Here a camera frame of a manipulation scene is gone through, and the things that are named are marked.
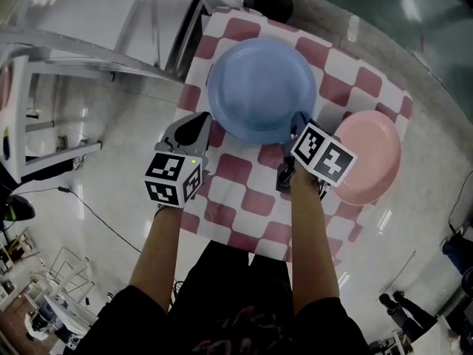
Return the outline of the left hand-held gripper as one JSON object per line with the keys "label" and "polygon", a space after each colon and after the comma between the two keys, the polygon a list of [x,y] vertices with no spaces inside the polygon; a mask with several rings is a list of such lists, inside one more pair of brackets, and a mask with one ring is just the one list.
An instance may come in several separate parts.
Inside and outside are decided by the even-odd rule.
{"label": "left hand-held gripper", "polygon": [[206,152],[212,123],[209,112],[197,112],[168,126],[144,176],[151,200],[183,208],[194,198],[208,174]]}

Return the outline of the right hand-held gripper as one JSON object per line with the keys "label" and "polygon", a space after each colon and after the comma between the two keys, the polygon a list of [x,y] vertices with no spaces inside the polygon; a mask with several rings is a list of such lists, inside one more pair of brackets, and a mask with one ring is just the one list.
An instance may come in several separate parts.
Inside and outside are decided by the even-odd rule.
{"label": "right hand-held gripper", "polygon": [[346,178],[358,156],[337,138],[321,130],[312,118],[301,111],[291,119],[291,140],[284,145],[285,156],[277,169],[276,190],[290,194],[290,181],[299,163],[314,176],[320,195],[337,187]]}

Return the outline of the blue big plate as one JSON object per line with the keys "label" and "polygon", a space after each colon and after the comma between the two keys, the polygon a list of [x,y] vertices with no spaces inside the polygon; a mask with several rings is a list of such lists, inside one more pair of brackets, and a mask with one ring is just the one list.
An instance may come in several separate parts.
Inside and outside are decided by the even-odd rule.
{"label": "blue big plate", "polygon": [[297,112],[309,118],[316,79],[304,56],[272,38],[244,40],[227,50],[208,77],[214,119],[235,138],[259,145],[290,140]]}

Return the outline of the pink big plate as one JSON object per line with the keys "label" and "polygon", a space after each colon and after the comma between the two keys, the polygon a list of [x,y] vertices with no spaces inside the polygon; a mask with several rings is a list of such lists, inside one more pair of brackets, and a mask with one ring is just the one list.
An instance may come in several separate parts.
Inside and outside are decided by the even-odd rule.
{"label": "pink big plate", "polygon": [[401,165],[401,140],[390,118],[375,111],[345,118],[335,136],[358,159],[334,192],[345,203],[374,203],[393,184]]}

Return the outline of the person's right forearm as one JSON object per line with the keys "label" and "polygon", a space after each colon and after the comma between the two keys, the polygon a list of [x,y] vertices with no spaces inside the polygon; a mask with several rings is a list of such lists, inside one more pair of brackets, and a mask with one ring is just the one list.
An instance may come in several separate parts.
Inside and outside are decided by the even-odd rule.
{"label": "person's right forearm", "polygon": [[299,163],[290,181],[293,307],[339,297],[338,279],[314,177]]}

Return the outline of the person's left forearm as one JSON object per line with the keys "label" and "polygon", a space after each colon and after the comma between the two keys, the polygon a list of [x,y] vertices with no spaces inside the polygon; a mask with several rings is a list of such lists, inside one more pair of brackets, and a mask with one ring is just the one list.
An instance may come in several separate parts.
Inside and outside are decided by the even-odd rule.
{"label": "person's left forearm", "polygon": [[182,214],[172,207],[156,213],[129,281],[165,312],[171,303]]}

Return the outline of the red white checkered tablecloth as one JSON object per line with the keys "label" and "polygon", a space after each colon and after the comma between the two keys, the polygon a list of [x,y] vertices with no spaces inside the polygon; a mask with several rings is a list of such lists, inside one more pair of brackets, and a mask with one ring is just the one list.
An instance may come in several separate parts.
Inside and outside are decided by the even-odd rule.
{"label": "red white checkered tablecloth", "polygon": [[[317,83],[315,121],[334,130],[349,115],[373,109],[403,137],[412,114],[409,93],[373,66],[332,42],[255,10],[219,7],[211,15],[191,62],[175,113],[208,110],[213,65],[241,41],[273,38],[298,50]],[[246,144],[213,124],[207,151],[209,176],[188,202],[182,228],[234,248],[277,260],[291,259],[290,199],[276,190],[282,162],[278,145]]]}

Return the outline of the black waste bin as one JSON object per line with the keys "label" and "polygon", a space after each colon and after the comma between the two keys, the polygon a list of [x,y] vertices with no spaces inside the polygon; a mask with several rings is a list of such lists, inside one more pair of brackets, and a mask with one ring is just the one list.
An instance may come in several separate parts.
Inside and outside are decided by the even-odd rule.
{"label": "black waste bin", "polygon": [[243,6],[283,24],[289,20],[293,13],[292,0],[244,0]]}

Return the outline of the person's black trousers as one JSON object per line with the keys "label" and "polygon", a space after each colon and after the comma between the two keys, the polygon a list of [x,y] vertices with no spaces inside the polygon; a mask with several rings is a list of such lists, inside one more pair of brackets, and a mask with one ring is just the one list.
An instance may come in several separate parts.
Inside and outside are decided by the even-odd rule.
{"label": "person's black trousers", "polygon": [[287,264],[211,241],[188,273],[177,300],[292,301]]}

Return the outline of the white metal shelf rack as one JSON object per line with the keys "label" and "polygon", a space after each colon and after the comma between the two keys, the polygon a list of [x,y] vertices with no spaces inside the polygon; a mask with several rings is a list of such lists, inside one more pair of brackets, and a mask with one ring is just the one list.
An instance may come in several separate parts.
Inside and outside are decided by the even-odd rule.
{"label": "white metal shelf rack", "polygon": [[184,81],[202,0],[0,0],[0,62]]}

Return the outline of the small white table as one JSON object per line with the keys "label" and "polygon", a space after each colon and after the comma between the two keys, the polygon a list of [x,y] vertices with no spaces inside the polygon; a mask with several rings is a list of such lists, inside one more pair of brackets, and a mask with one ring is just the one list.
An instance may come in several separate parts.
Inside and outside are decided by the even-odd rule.
{"label": "small white table", "polygon": [[92,141],[34,160],[27,160],[25,155],[26,134],[51,129],[55,126],[54,120],[34,124],[27,123],[28,99],[34,74],[65,75],[112,81],[113,75],[111,73],[44,61],[31,61],[27,55],[11,58],[6,61],[6,63],[8,62],[13,66],[13,77],[8,105],[0,112],[0,164],[16,182],[20,182],[24,176],[33,172],[102,148],[100,141]]}

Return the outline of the person's black printed shirt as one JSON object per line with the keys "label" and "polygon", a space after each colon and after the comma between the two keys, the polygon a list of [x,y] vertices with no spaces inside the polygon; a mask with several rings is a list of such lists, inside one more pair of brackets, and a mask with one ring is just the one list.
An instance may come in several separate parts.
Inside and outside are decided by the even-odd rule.
{"label": "person's black printed shirt", "polygon": [[80,341],[78,355],[371,355],[341,300],[306,305],[294,318],[247,306],[179,321],[134,286],[117,294]]}

